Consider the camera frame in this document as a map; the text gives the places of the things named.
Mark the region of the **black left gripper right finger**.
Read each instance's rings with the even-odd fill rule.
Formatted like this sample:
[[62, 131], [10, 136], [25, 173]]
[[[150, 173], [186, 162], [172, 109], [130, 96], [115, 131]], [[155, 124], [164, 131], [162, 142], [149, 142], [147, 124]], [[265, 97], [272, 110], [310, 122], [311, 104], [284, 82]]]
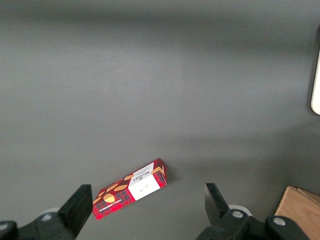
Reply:
[[292, 219], [268, 216], [264, 222], [239, 208], [231, 209], [215, 183], [205, 184], [205, 210], [210, 226], [198, 240], [308, 240]]

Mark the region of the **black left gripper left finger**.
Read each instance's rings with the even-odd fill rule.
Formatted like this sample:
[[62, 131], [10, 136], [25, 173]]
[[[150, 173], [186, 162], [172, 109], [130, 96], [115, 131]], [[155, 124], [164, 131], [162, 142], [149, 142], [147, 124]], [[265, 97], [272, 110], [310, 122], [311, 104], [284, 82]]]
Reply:
[[74, 240], [93, 210], [92, 186], [82, 184], [57, 212], [47, 212], [27, 225], [0, 222], [2, 240]]

